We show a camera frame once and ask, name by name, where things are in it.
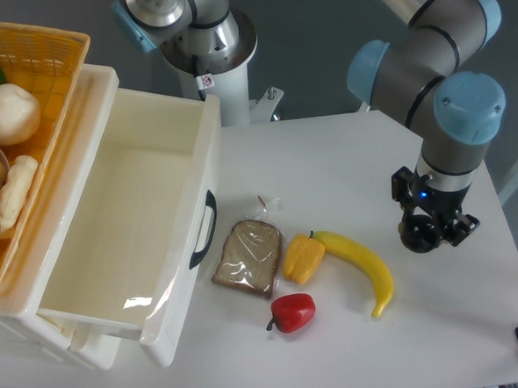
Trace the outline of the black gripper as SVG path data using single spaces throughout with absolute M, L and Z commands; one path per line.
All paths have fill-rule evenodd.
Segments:
M 462 203 L 469 188 L 455 191 L 437 190 L 430 186 L 428 174 L 402 167 L 391 177 L 391 196 L 403 212 L 399 222 L 401 238 L 414 236 L 414 215 L 428 215 L 436 228 L 440 244 L 448 242 L 452 247 L 469 237 L 480 221 L 471 214 L 464 214 Z

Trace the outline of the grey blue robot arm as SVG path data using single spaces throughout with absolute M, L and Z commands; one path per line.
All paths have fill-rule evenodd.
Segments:
M 392 176 L 403 212 L 399 237 L 427 253 L 455 246 L 479 225 L 462 204 L 500 129 L 506 96 L 488 75 L 461 65 L 496 34 L 496 0 L 382 0 L 409 29 L 393 46 L 373 40 L 351 61 L 346 84 L 363 103 L 422 140 L 414 169 Z

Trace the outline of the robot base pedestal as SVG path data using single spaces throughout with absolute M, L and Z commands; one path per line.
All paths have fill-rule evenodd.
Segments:
M 269 87 L 259 99 L 249 96 L 257 30 L 229 0 L 116 0 L 112 16 L 142 52 L 161 52 L 176 71 L 183 97 L 217 97 L 223 126 L 277 120 L 281 89 Z

